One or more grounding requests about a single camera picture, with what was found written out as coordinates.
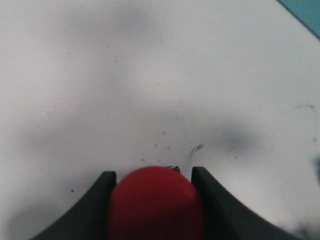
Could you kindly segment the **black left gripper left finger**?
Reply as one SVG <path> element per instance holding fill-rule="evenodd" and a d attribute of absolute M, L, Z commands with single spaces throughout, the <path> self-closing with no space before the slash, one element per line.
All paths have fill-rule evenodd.
<path fill-rule="evenodd" d="M 117 184 L 114 171 L 104 171 L 63 216 L 34 240 L 107 240 L 107 205 Z"/>

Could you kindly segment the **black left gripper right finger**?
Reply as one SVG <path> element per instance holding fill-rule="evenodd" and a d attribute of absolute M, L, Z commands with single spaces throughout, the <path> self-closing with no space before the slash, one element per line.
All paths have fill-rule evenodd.
<path fill-rule="evenodd" d="M 203 166 L 192 168 L 191 182 L 204 206 L 206 240 L 298 240 L 253 212 Z"/>

